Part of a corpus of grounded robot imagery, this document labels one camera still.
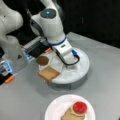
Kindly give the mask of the white blue gripper body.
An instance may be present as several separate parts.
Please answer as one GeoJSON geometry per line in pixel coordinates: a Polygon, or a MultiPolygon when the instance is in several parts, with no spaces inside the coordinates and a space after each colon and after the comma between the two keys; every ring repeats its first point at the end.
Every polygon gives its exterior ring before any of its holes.
{"type": "Polygon", "coordinates": [[[72,66],[79,62],[80,57],[72,52],[73,48],[68,41],[65,41],[59,45],[53,47],[57,56],[66,66],[72,66]]]}

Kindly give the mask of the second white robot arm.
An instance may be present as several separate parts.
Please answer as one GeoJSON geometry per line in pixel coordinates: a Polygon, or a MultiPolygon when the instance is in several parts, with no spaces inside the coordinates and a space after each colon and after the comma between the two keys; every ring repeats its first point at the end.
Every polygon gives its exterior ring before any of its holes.
{"type": "Polygon", "coordinates": [[[23,67],[27,59],[20,47],[18,39],[10,36],[11,32],[23,25],[21,14],[9,8],[3,1],[0,2],[0,45],[6,57],[15,67],[23,67]]]}

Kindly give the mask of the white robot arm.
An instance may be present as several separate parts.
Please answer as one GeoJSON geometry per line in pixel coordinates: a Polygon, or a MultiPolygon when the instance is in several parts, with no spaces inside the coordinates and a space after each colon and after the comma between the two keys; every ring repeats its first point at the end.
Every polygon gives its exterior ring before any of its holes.
{"type": "Polygon", "coordinates": [[[47,44],[64,65],[75,65],[79,62],[80,58],[73,53],[73,48],[66,38],[55,2],[53,0],[40,1],[45,6],[45,9],[30,17],[32,31],[46,39],[47,44]]]}

